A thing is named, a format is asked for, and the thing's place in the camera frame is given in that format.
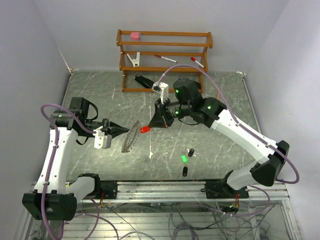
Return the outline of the red key tag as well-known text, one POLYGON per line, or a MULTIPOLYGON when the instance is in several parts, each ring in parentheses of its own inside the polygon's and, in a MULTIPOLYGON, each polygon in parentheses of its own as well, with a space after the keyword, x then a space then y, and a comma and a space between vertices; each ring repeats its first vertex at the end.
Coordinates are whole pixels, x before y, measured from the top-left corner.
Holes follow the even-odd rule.
POLYGON ((146 126, 141 127, 139 131, 141 134, 144 134, 144 133, 149 132, 150 130, 151 130, 151 128, 148 125, 146 125, 146 126))

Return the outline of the metal disc with keyrings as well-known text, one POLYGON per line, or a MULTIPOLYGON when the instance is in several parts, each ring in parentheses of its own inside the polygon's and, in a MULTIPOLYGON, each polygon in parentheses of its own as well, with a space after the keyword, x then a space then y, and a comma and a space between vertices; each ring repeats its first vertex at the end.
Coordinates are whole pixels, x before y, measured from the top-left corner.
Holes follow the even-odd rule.
POLYGON ((137 120, 129 132, 127 133, 124 142, 122 144, 121 152, 122 153, 129 153, 135 144, 139 134, 140 134, 141 122, 137 120))

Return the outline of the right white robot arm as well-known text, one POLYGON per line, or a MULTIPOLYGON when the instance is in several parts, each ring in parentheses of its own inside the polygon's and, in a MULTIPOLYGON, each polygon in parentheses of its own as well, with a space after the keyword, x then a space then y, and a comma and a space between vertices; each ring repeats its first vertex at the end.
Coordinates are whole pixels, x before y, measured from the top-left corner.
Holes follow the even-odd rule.
POLYGON ((214 97, 203 97, 196 83, 180 77, 173 83, 176 102, 169 99, 169 86, 157 81, 152 90, 160 94, 154 103, 155 112, 149 128, 168 128, 175 119, 191 117, 197 124, 216 130, 245 149, 255 160, 249 166, 231 170, 222 179, 221 194, 233 197, 241 188, 261 184, 271 187, 282 170, 289 144, 276 142, 232 116, 225 104, 214 97))

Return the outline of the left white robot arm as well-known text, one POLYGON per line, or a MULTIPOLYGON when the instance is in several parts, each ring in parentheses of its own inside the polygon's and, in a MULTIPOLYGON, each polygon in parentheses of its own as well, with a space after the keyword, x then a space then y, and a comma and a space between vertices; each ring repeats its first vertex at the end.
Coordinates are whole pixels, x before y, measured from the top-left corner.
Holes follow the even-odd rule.
POLYGON ((94 139, 94 148, 108 149, 112 140, 129 129, 108 118, 97 121, 88 117, 97 106, 83 97, 72 97, 69 108, 58 107, 47 120, 50 139, 40 176, 31 193, 25 193, 22 204, 36 220, 70 221, 78 203, 85 197, 96 199, 106 193, 97 173, 82 173, 70 187, 66 186, 67 168, 78 137, 94 139))

